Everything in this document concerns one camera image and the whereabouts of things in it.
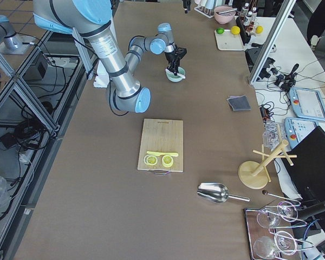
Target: lemon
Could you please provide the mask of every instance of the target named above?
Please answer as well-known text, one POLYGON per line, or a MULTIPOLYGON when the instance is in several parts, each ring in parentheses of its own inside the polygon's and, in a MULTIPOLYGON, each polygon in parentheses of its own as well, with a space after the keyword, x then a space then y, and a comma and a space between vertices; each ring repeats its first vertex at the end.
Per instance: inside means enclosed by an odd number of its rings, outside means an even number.
POLYGON ((154 156, 154 155, 150 155, 147 154, 144 158, 143 158, 143 162, 146 165, 155 165, 158 163, 158 157, 154 156))
POLYGON ((217 34, 223 34, 224 33, 224 28, 222 28, 222 27, 219 27, 219 28, 217 28, 217 34))
POLYGON ((264 30, 264 28, 261 26, 261 25, 259 25, 257 28, 256 28, 256 33, 257 34, 260 34, 260 33, 262 33, 263 32, 263 30, 264 30))
POLYGON ((241 29, 240 29, 238 26, 233 26, 233 27, 231 27, 231 33, 232 33, 233 35, 237 35, 237 34, 239 34, 240 31, 241 31, 241 29))
POLYGON ((170 155, 164 155, 162 157, 162 165, 163 167, 169 168, 173 165, 173 158, 170 155))

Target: brown tabletop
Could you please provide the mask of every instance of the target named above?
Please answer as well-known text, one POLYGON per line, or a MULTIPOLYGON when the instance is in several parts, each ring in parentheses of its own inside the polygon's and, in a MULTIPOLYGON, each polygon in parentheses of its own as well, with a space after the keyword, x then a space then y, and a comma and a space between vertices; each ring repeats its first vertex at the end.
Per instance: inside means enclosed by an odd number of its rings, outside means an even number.
MULTIPOLYGON (((164 55, 146 53, 134 76, 150 88, 150 108, 123 117, 111 113, 105 90, 88 82, 15 259, 249 259, 243 208, 272 198, 244 186, 237 173, 242 162, 260 161, 252 150, 263 132, 244 53, 217 50, 219 25, 184 14, 182 2, 120 3, 114 23, 121 50, 134 35, 155 35, 162 22, 187 48, 186 79, 169 82, 164 55), (232 112, 229 95, 246 95, 252 110, 232 112), (183 173, 137 170, 144 118, 183 120, 183 173), (204 181, 251 202, 208 202, 196 193, 204 181)), ((280 193, 273 171, 271 178, 266 188, 280 193)))

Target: metal scoop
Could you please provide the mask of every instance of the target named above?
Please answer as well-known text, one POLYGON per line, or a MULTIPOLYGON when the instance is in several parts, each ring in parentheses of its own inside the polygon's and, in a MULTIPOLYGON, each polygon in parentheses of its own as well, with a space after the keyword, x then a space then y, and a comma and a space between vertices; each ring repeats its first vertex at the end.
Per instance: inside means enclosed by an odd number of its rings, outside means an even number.
POLYGON ((228 188, 221 183, 201 183, 197 188, 197 195, 215 203, 226 202, 228 198, 250 201, 247 197, 229 194, 228 188))

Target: wooden cutting board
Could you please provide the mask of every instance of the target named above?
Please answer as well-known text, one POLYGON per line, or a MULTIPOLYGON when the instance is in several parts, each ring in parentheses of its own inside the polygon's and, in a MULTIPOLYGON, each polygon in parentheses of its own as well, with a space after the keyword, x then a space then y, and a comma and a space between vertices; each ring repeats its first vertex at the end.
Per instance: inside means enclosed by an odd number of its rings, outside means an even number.
POLYGON ((183 172, 183 121, 164 119, 145 119, 142 129, 141 146, 138 170, 163 170, 183 172), (158 156, 156 165, 146 165, 143 161, 147 151, 152 152, 177 152, 178 157, 173 157, 173 165, 163 167, 158 156))

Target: gray napkin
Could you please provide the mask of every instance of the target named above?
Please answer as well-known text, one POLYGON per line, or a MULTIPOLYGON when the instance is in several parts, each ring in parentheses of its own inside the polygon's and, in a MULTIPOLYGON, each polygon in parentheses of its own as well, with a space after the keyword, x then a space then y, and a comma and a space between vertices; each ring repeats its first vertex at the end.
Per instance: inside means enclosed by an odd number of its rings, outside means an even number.
POLYGON ((243 96, 229 96, 227 102, 231 106, 233 111, 250 111, 251 107, 248 103, 248 99, 245 95, 243 96))

